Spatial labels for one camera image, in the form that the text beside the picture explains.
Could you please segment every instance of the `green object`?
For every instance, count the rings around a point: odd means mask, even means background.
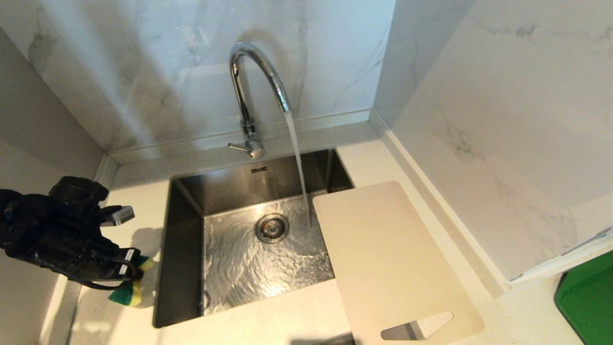
[[[153,263],[154,262],[150,257],[144,255],[139,256],[139,259],[136,261],[138,269],[143,272],[151,268]],[[142,296],[140,293],[140,279],[133,281],[131,284],[128,284],[121,289],[113,291],[109,295],[109,300],[124,306],[138,305],[142,301]]]
[[[613,252],[569,270],[554,300],[585,344],[613,344]]]

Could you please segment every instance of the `white countertop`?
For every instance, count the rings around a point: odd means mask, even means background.
[[[581,344],[554,305],[559,277],[497,299],[490,296],[367,122],[299,133],[299,144],[303,152],[336,147],[356,187],[389,180],[401,184],[485,322],[484,332],[454,344]],[[264,159],[292,152],[288,137],[264,140],[264,146]],[[118,228],[104,228],[103,235],[121,247],[138,247],[159,261],[169,179],[248,162],[243,152],[219,148],[121,166],[108,204],[131,205],[136,218]],[[150,291],[156,275],[156,268],[145,274],[144,308],[120,306],[107,300],[109,292],[82,288],[69,343],[304,345],[351,331],[334,279],[156,329]]]

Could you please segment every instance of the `sink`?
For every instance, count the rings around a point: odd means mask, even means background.
[[[334,278],[314,196],[353,188],[334,149],[171,180],[155,327]]]

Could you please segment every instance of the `green tray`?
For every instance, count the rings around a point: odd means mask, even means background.
[[[613,344],[613,252],[564,274],[554,301],[585,344]]]

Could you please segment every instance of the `cable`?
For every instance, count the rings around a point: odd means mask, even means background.
[[[57,265],[54,265],[54,264],[46,261],[45,259],[40,257],[40,255],[38,253],[38,250],[35,251],[35,253],[34,253],[34,261],[36,261],[40,266],[48,268],[48,269],[52,270],[53,272],[56,272],[56,273],[59,273],[59,274],[63,274],[69,280],[78,282],[79,284],[87,286],[87,287],[92,288],[92,289],[96,289],[96,290],[118,290],[118,289],[121,289],[123,287],[128,286],[128,284],[130,284],[132,281],[134,281],[134,277],[136,276],[137,268],[130,261],[125,260],[125,259],[121,259],[121,258],[101,257],[99,255],[95,255],[94,258],[98,258],[98,259],[103,260],[103,261],[115,262],[115,263],[120,263],[122,265],[126,265],[129,268],[131,275],[128,277],[127,280],[122,281],[119,285],[116,285],[116,286],[101,285],[101,284],[97,284],[97,283],[94,283],[92,281],[89,281],[87,279],[83,279],[83,278],[77,277],[74,274],[72,274],[71,272],[66,271],[62,267],[59,267]]]

